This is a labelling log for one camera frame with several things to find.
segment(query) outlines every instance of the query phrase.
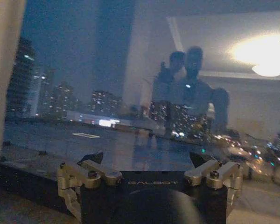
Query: night sky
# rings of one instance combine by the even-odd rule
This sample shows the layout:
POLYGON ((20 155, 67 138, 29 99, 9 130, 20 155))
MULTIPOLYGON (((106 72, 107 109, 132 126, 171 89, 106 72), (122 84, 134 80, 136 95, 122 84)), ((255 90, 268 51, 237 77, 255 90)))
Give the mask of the night sky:
POLYGON ((93 91, 92 1, 28 0, 21 35, 32 41, 35 63, 56 69, 54 85, 67 81, 84 102, 93 91))

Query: city lights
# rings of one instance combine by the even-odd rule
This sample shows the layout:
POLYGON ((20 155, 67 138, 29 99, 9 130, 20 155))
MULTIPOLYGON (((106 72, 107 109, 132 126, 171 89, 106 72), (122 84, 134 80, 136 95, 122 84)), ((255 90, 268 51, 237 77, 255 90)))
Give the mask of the city lights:
POLYGON ((111 127, 112 123, 109 120, 99 120, 98 125, 103 126, 103 127, 111 127))
POLYGON ((172 135, 175 135, 176 137, 179 136, 179 134, 178 134, 176 131, 172 131, 171 134, 172 134, 172 135))
POLYGON ((120 120, 114 120, 114 119, 110 119, 111 124, 115 125, 116 123, 119 123, 120 120))

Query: black plastic part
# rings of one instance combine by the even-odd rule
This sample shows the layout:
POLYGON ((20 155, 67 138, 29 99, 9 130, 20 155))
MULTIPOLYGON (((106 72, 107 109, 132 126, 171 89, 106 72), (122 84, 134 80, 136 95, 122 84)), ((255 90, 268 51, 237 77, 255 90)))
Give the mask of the black plastic part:
POLYGON ((58 196, 56 181, 0 165, 0 189, 48 208, 71 214, 67 210, 64 200, 58 196))
POLYGON ((82 162, 85 161, 85 160, 91 160, 91 161, 94 161, 98 164, 101 164, 102 160, 103 160, 103 157, 104 157, 104 152, 88 154, 88 155, 85 155, 77 164, 81 165, 82 162))
MULTIPOLYGON (((144 208, 149 197, 153 196, 152 192, 155 192, 155 198, 151 201, 153 204, 157 204, 158 200, 161 200, 160 203, 165 203, 165 201, 172 202, 173 198, 178 197, 181 201, 176 202, 177 204, 181 204, 182 201, 186 200, 184 196, 178 196, 178 193, 168 192, 168 190, 179 191, 191 197, 192 201, 188 201, 187 204, 183 203, 184 208, 180 208, 180 211, 184 210, 185 212, 189 212, 188 209, 191 208, 195 213, 196 211, 193 209, 194 204, 200 212, 200 219, 205 219, 205 223, 226 223, 227 188, 225 186, 218 190, 208 188, 205 183, 194 188, 189 187, 184 181, 183 171, 169 171, 167 174, 154 171, 145 171, 136 174, 133 171, 124 171, 122 174, 124 181, 118 187, 108 187, 104 183, 95 190, 86 189, 84 186, 81 187, 83 224, 91 222, 96 224, 137 223, 130 215, 123 216, 128 211, 137 217, 147 217, 144 222, 146 224, 166 223, 165 220, 155 220, 153 215, 149 218, 147 216, 149 211, 141 208, 144 208), (131 204, 133 197, 139 201, 131 204)), ((165 210, 167 214, 164 213, 163 216, 171 217, 170 223, 183 223, 178 219, 181 214, 177 213, 176 207, 168 206, 168 208, 170 208, 170 211, 165 210)), ((161 210, 156 208, 152 212, 161 212, 161 210)), ((192 219, 184 223, 197 222, 192 219)))
MULTIPOLYGON (((86 189, 82 185, 80 203, 83 224, 106 224, 112 222, 115 224, 118 221, 122 221, 120 219, 120 216, 123 217, 121 214, 128 212, 130 209, 132 209, 132 212, 136 212, 137 216, 147 216, 149 211, 140 208, 141 206, 142 208, 143 206, 145 207, 148 198, 153 196, 155 197, 151 201, 153 204, 157 204, 159 200, 163 205, 165 202, 176 201, 175 205, 168 206, 169 210, 166 211, 168 213, 166 215, 172 217, 171 223, 173 224, 183 223, 180 219, 174 219, 174 217, 179 217, 183 211, 188 214, 189 209, 193 211, 192 215, 196 217, 195 212, 197 211, 195 211, 193 205, 198 208, 200 218, 205 219, 205 223, 226 223, 227 188, 225 186, 221 189, 213 190, 202 182, 200 186, 189 187, 184 180, 183 171, 145 171, 137 173, 123 171, 122 174, 124 180, 117 187, 106 186, 103 181, 98 189, 93 190, 86 189), (136 195, 137 200, 142 199, 144 201, 140 202, 140 206, 137 206, 138 202, 134 201, 133 207, 122 207, 133 201, 131 194, 136 195), (189 201, 184 194, 191 197, 192 201, 189 201)), ((0 165, 0 188, 46 207, 70 214, 64 200, 58 196, 57 182, 53 180, 0 165)), ((153 221, 151 218, 145 223, 153 223, 153 221)), ((191 216, 188 223, 197 222, 191 216)))

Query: building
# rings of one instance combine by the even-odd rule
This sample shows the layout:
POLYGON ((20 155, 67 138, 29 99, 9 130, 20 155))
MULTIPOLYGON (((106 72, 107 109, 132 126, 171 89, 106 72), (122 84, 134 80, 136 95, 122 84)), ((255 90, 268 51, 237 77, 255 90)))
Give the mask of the building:
POLYGON ((7 90, 7 116, 23 117, 31 108, 27 104, 35 52, 31 41, 20 38, 13 73, 7 90))
POLYGON ((151 102, 150 117, 159 124, 165 124, 165 120, 170 113, 171 129, 177 133, 186 135, 199 135, 210 131, 211 117, 214 108, 209 109, 205 115, 189 115, 187 107, 183 105, 171 104, 166 101, 151 102))
POLYGON ((67 82, 62 82, 54 87, 53 94, 50 97, 49 116, 56 119, 65 119, 66 113, 72 107, 73 87, 67 82))
POLYGON ((27 104, 31 105, 29 115, 46 116, 51 105, 54 69, 44 66, 34 67, 27 104))
POLYGON ((69 110, 82 112, 84 111, 84 104, 81 100, 77 99, 75 96, 71 96, 69 110))
POLYGON ((110 92, 98 90, 92 93, 91 113, 105 116, 117 115, 122 106, 122 99, 110 92))

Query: ceiling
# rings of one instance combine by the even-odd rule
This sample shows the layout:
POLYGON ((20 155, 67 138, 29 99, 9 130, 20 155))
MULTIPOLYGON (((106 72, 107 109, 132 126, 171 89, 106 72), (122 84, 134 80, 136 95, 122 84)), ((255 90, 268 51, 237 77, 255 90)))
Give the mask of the ceiling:
POLYGON ((252 71, 253 64, 235 60, 232 49, 251 38, 280 35, 280 11, 175 16, 167 17, 167 22, 178 50, 186 51, 193 45, 203 49, 205 74, 237 73, 243 77, 245 73, 250 78, 259 78, 252 71))

